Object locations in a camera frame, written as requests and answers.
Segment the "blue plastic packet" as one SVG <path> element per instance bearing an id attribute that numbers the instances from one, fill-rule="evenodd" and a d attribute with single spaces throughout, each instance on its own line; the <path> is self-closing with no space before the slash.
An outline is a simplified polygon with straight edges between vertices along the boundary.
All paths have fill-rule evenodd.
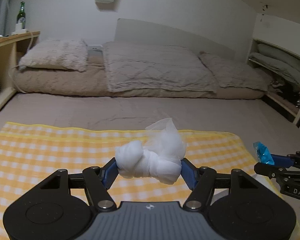
<path id="1" fill-rule="evenodd" d="M 257 154 L 259 162 L 268 165 L 274 165 L 274 160 L 271 156 L 270 151 L 268 150 L 267 146 L 262 144 L 261 142 L 254 142 L 253 143 L 254 150 Z"/>

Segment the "green glass bottle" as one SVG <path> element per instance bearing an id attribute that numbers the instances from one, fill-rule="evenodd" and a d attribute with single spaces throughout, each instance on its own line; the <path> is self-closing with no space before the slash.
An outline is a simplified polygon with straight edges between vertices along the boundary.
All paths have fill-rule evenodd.
<path id="1" fill-rule="evenodd" d="M 26 14 L 25 14 L 25 2 L 21 1 L 20 10 L 17 16 L 17 24 L 21 26 L 21 29 L 25 29 Z"/>

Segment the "wooden bedside shelf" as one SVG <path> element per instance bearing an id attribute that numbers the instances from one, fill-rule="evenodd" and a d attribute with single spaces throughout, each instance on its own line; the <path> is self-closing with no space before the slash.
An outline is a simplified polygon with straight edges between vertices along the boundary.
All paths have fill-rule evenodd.
<path id="1" fill-rule="evenodd" d="M 40 31 L 0 38 L 0 110 L 15 95 L 16 89 L 11 79 L 11 71 L 18 64 L 18 56 L 32 48 Z"/>

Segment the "grey bed sheet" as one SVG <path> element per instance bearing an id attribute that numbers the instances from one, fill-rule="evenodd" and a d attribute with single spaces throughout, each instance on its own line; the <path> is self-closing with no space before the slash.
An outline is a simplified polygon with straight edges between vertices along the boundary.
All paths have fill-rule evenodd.
<path id="1" fill-rule="evenodd" d="M 164 118 L 171 118 L 179 133 L 190 129 L 235 134 L 255 163 L 254 142 L 263 143 L 277 155 L 300 151 L 300 129 L 261 100 L 17 94 L 0 111 L 0 131 L 7 122 L 91 131 L 145 131 Z"/>

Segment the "folded grey bedding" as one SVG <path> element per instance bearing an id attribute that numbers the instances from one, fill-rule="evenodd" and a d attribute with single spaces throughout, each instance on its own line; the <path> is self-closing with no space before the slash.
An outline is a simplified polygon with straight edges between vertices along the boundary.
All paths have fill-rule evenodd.
<path id="1" fill-rule="evenodd" d="M 249 59 L 258 61 L 285 80 L 300 87 L 300 60 L 264 43 L 257 45 L 258 52 L 252 52 Z"/>

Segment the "right beige quilted pillow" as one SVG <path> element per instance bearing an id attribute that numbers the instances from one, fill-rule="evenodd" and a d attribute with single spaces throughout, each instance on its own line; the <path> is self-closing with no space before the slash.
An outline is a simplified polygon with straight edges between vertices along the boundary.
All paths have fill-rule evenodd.
<path id="1" fill-rule="evenodd" d="M 200 54 L 199 59 L 222 88 L 249 88 L 263 92 L 268 90 L 269 80 L 246 63 L 212 54 Z"/>

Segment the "small fluffy beige pillow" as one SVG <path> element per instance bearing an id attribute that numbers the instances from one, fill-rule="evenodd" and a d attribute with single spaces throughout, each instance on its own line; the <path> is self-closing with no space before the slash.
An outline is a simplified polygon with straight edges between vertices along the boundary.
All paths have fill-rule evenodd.
<path id="1" fill-rule="evenodd" d="M 36 44 L 19 61 L 27 68 L 85 72 L 88 48 L 83 40 L 48 38 Z"/>

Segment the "white gauze bundle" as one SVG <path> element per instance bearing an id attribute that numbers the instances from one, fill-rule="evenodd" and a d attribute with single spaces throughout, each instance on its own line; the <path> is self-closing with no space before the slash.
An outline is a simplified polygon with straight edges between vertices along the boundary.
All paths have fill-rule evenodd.
<path id="1" fill-rule="evenodd" d="M 146 127 L 148 140 L 131 141 L 115 150 L 119 174 L 126 179 L 155 178 L 163 184 L 174 184 L 181 174 L 186 142 L 171 118 Z"/>

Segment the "large beige quilted pillow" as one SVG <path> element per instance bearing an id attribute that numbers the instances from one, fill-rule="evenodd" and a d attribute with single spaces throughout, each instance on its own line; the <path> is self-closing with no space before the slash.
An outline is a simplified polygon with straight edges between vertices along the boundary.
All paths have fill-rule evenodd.
<path id="1" fill-rule="evenodd" d="M 103 44 L 111 92 L 164 89 L 215 93 L 217 82 L 196 54 L 179 46 L 107 42 Z"/>

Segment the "folded brown duvet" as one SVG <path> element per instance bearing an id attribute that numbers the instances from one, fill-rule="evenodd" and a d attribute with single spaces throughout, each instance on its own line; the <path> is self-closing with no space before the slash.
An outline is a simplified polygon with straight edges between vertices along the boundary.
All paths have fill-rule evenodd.
<path id="1" fill-rule="evenodd" d="M 133 89 L 112 93 L 107 90 L 106 73 L 100 56 L 88 57 L 85 72 L 25 68 L 14 70 L 12 80 L 17 90 L 24 93 L 45 93 L 64 96 L 111 96 L 155 98 L 212 98 L 259 99 L 263 91 L 250 88 L 218 87 L 216 93 L 194 91 L 170 91 L 164 89 Z"/>

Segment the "right wooden shelf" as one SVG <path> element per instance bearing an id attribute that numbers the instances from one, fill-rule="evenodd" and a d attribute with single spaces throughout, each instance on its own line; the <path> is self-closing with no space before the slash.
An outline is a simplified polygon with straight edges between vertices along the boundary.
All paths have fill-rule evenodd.
<path id="1" fill-rule="evenodd" d="M 287 120 L 295 124 L 297 127 L 300 127 L 300 87 L 268 70 L 264 64 L 249 59 L 250 53 L 258 52 L 257 45 L 259 43 L 264 43 L 280 49 L 289 53 L 290 55 L 293 55 L 299 60 L 300 55 L 270 42 L 253 38 L 247 58 L 247 64 L 256 68 L 257 70 L 260 70 L 261 73 L 269 79 L 268 91 L 263 97 L 263 100 L 280 114 L 282 114 Z"/>

